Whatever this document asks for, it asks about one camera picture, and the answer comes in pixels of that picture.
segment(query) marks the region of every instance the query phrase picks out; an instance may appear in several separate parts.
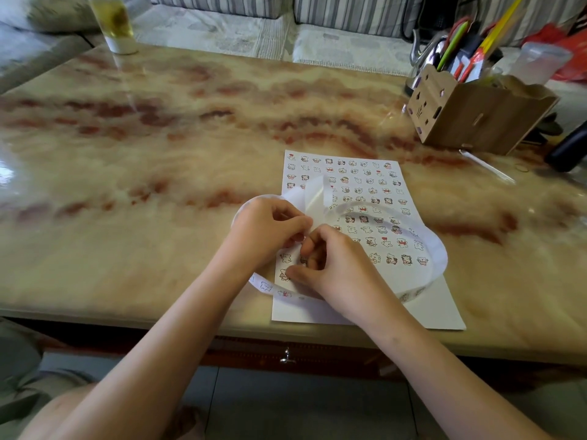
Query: tile floor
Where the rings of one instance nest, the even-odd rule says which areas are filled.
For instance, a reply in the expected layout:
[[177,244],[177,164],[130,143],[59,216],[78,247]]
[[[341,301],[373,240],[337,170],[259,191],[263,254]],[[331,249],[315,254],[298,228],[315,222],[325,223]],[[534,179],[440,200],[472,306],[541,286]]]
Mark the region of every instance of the tile floor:
[[[41,369],[99,380],[118,361],[48,353]],[[587,380],[506,398],[552,435],[587,440]],[[406,383],[200,367],[184,402],[204,413],[207,440],[447,439]]]

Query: left hand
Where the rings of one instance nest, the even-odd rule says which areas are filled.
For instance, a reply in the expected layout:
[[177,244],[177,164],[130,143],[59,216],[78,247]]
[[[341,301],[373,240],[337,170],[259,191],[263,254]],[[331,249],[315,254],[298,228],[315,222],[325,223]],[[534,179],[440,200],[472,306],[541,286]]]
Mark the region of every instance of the left hand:
[[234,257],[247,260],[254,269],[266,264],[278,250],[304,240],[312,218],[287,200],[257,198],[239,214],[225,244]]

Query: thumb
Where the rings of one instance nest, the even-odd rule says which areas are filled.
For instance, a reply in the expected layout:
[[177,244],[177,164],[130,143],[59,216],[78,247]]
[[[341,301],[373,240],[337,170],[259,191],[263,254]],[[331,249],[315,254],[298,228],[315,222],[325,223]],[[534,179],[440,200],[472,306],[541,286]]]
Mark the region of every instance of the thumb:
[[296,281],[297,283],[316,290],[322,272],[309,269],[306,266],[295,265],[290,266],[285,271],[285,274],[292,281]]
[[298,233],[305,233],[312,226],[313,219],[310,216],[296,216],[294,218],[283,221],[285,228],[288,230],[290,236]]

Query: glass cup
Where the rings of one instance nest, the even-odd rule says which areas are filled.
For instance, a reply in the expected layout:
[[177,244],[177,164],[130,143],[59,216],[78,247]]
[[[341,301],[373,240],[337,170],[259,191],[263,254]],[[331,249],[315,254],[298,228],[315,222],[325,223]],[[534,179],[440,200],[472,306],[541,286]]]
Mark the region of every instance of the glass cup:
[[138,51],[123,0],[89,0],[108,48],[116,54]]

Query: forearm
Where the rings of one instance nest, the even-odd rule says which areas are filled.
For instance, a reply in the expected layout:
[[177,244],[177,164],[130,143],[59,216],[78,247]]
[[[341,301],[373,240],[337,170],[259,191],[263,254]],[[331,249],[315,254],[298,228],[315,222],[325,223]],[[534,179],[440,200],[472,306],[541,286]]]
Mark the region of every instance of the forearm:
[[367,327],[451,439],[549,439],[473,374],[406,310],[390,304],[385,325]]
[[251,272],[221,251],[53,438],[156,439]]

